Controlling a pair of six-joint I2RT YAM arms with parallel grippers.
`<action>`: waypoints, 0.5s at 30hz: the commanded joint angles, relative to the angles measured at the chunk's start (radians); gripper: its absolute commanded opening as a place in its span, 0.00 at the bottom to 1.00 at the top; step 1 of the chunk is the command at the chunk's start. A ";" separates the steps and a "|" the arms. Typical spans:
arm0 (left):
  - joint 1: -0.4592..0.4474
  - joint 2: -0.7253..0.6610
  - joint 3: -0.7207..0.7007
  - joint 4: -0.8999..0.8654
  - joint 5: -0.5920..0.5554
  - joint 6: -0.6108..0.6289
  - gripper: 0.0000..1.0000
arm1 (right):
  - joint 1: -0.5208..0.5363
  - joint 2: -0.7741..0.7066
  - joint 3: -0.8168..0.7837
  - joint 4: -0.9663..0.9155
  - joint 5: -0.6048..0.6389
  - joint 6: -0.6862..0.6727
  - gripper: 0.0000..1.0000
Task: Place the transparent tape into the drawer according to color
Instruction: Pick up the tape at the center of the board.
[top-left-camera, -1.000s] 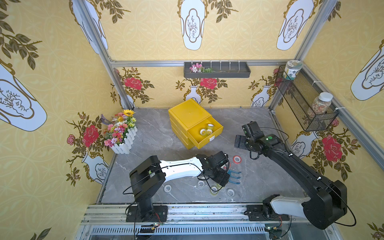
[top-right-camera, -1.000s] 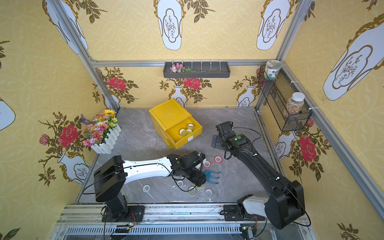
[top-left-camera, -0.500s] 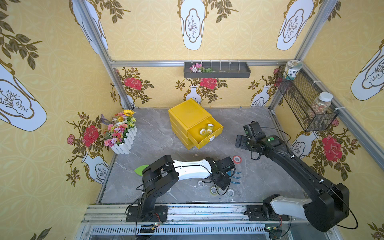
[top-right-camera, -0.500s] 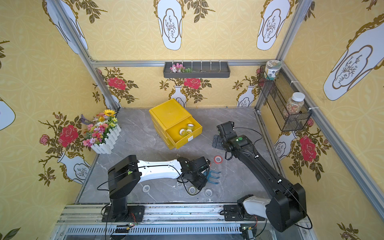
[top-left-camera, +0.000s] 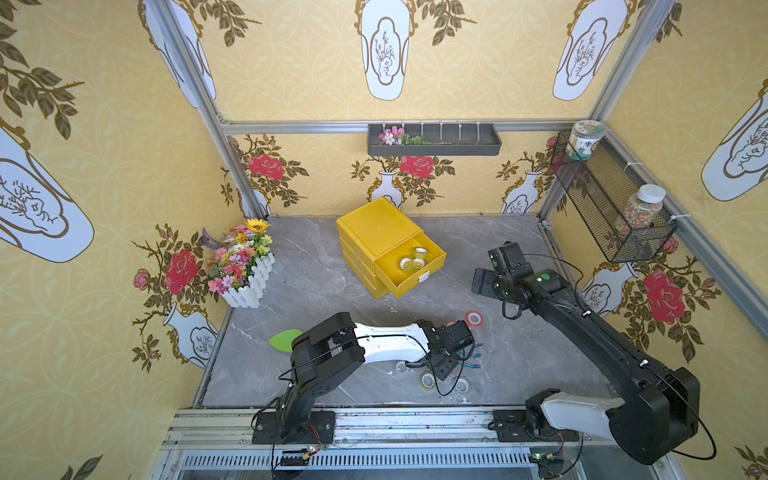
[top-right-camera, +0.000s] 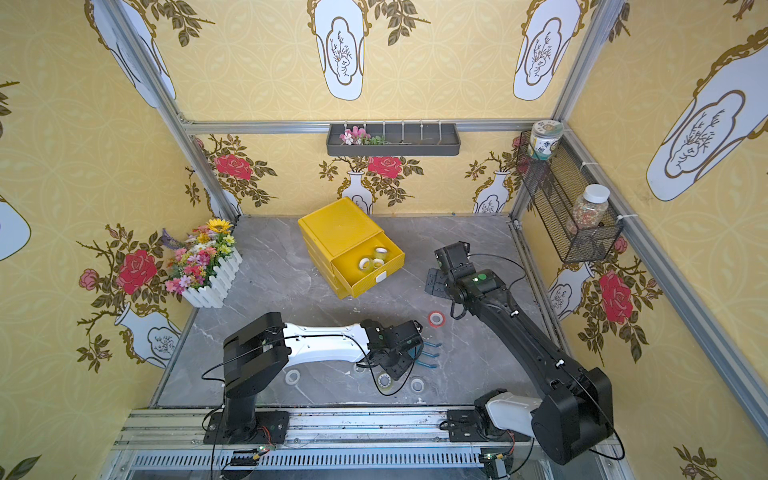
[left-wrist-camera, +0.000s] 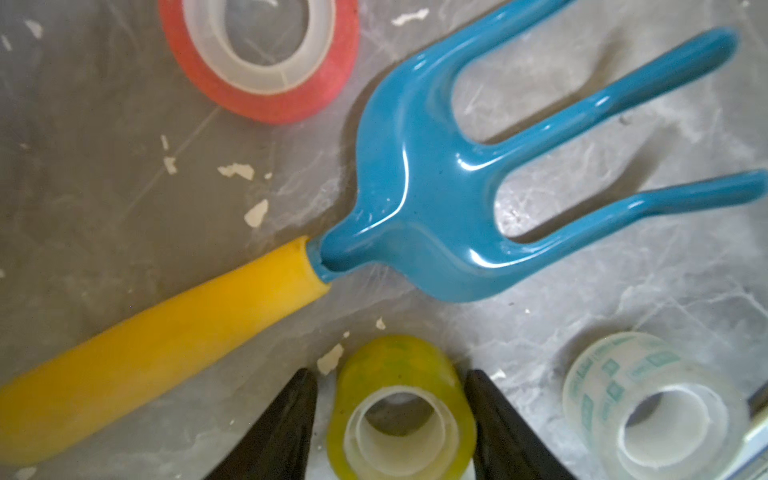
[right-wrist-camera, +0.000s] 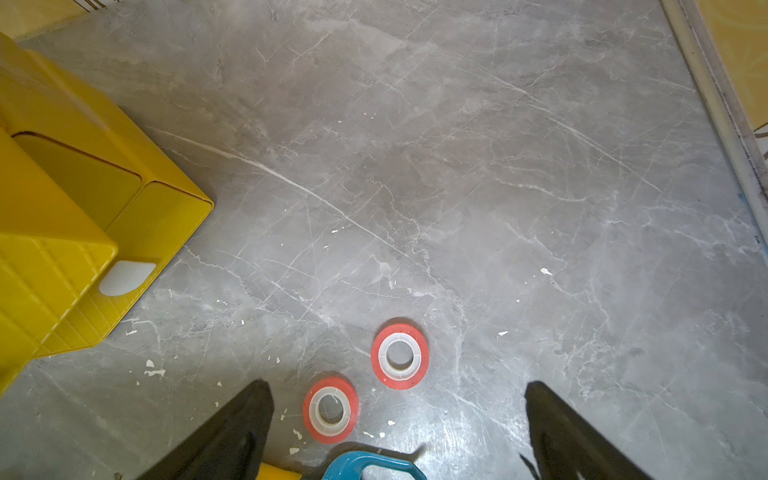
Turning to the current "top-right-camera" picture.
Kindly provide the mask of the yellow three-drawer cabinet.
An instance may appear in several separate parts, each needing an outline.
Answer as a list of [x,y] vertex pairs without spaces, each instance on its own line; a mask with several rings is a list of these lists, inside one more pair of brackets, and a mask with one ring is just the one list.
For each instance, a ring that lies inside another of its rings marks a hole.
[[[301,217],[298,226],[314,266],[340,299],[361,296],[405,264],[405,253],[348,198]],[[360,271],[360,259],[373,261],[377,247],[389,251],[385,265]]]

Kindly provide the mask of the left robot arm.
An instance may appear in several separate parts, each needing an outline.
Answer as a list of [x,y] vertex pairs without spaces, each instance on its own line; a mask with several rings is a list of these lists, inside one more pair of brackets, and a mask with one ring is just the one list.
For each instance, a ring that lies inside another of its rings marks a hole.
[[257,394],[294,365],[360,364],[398,380],[412,370],[423,350],[421,332],[416,320],[387,327],[371,319],[341,327],[308,327],[268,312],[223,343],[223,428],[231,433],[255,431],[260,426]]

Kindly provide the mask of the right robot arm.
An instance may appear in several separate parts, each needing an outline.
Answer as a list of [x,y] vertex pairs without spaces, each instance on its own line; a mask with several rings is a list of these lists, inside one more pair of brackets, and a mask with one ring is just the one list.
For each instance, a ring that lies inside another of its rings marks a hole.
[[446,295],[491,329],[538,394],[502,392],[490,397],[484,409],[496,428],[535,438],[551,460],[565,465],[614,434],[612,384],[601,369],[586,370],[553,343],[507,284],[491,270],[476,270],[469,256],[467,242],[435,251]]

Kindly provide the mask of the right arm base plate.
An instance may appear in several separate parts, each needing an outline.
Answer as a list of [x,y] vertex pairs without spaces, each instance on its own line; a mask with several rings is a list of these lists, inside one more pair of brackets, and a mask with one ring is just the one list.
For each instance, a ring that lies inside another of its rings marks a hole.
[[489,417],[471,409],[448,410],[438,428],[449,435],[451,442],[511,442],[529,441],[530,436],[512,430],[502,430],[491,424]]

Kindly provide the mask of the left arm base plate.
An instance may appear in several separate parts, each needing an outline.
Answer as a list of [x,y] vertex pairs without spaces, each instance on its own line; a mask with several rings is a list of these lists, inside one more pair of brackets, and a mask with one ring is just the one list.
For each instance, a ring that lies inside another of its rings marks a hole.
[[224,412],[215,412],[204,427],[204,445],[283,444],[290,413],[283,410],[256,412],[252,422],[235,426]]

